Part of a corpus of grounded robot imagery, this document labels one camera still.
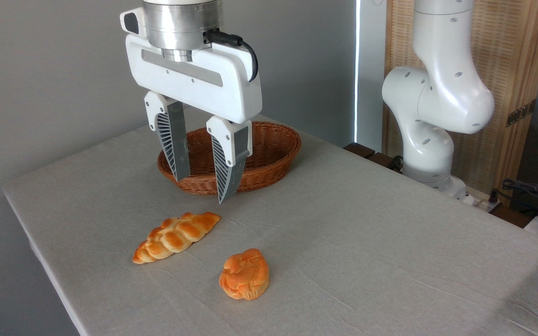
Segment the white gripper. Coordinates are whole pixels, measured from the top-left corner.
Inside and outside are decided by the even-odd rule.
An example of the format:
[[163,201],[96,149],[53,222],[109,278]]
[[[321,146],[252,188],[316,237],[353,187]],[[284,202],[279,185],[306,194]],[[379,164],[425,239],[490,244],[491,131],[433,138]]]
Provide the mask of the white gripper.
[[246,159],[253,153],[250,119],[262,110],[260,77],[250,81],[250,53],[213,44],[192,51],[190,62],[175,62],[134,34],[126,36],[125,44],[134,80],[152,90],[144,97],[149,127],[158,134],[177,181],[191,174],[182,102],[216,115],[207,121],[206,128],[222,204],[239,187]]

